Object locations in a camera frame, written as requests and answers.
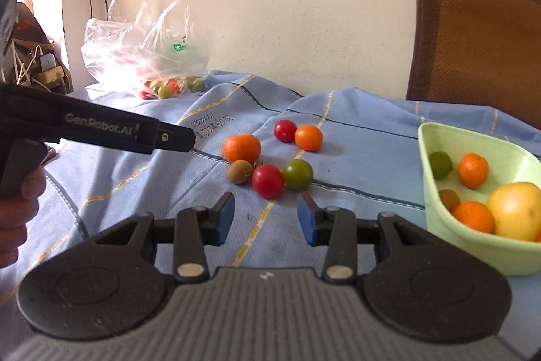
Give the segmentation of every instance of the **hand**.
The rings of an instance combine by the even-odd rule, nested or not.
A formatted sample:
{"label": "hand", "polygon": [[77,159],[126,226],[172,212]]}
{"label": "hand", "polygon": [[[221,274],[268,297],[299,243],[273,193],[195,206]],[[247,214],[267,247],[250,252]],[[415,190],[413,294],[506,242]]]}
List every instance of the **hand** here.
{"label": "hand", "polygon": [[44,191],[45,174],[38,167],[24,179],[20,195],[0,201],[0,268],[19,258],[17,248],[26,242],[26,223],[37,214],[37,198]]}

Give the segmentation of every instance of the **plastic bag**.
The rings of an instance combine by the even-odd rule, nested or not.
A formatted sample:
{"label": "plastic bag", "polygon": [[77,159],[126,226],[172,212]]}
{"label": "plastic bag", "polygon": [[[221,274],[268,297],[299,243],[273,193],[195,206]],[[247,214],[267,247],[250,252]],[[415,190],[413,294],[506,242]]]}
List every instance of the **plastic bag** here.
{"label": "plastic bag", "polygon": [[183,0],[165,9],[158,2],[151,8],[146,0],[112,0],[107,21],[88,20],[81,50],[88,72],[103,86],[169,98],[205,87],[209,47],[207,37],[196,36]]}

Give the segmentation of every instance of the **tangerine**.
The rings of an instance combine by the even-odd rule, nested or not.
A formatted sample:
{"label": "tangerine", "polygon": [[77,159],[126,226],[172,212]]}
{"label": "tangerine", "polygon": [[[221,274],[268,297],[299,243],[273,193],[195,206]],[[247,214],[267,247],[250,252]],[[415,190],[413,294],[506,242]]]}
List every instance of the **tangerine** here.
{"label": "tangerine", "polygon": [[452,215],[475,231],[488,234],[494,231],[494,217],[490,210],[480,202],[463,202],[453,210]]}
{"label": "tangerine", "polygon": [[233,135],[224,141],[222,154],[230,163],[243,159],[254,164],[261,155],[261,143],[251,134]]}
{"label": "tangerine", "polygon": [[302,150],[315,152],[319,150],[322,142],[321,130],[312,124],[305,124],[295,131],[295,144]]}
{"label": "tangerine", "polygon": [[489,177],[489,164],[480,155],[466,154],[458,164],[458,177],[462,185],[470,190],[477,190]]}

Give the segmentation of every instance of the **chair backrest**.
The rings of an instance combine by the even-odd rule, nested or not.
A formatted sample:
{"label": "chair backrest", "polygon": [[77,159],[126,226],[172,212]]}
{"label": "chair backrest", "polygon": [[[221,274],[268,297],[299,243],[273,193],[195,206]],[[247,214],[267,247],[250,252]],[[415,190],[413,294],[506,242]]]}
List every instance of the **chair backrest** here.
{"label": "chair backrest", "polygon": [[541,0],[417,0],[407,99],[490,105],[541,129]]}

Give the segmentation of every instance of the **red cherry tomato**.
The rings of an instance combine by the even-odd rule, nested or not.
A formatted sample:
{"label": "red cherry tomato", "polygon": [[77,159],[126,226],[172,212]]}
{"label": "red cherry tomato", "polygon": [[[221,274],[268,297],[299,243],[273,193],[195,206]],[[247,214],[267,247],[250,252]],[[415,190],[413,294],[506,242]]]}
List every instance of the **red cherry tomato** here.
{"label": "red cherry tomato", "polygon": [[152,94],[150,92],[147,92],[147,91],[141,91],[139,93],[139,97],[142,98],[143,100],[149,100],[149,99],[153,98]]}
{"label": "red cherry tomato", "polygon": [[292,143],[297,126],[291,120],[280,120],[274,125],[274,136],[282,143]]}
{"label": "red cherry tomato", "polygon": [[282,172],[273,165],[258,165],[252,172],[252,188],[265,199],[274,199],[283,190]]}

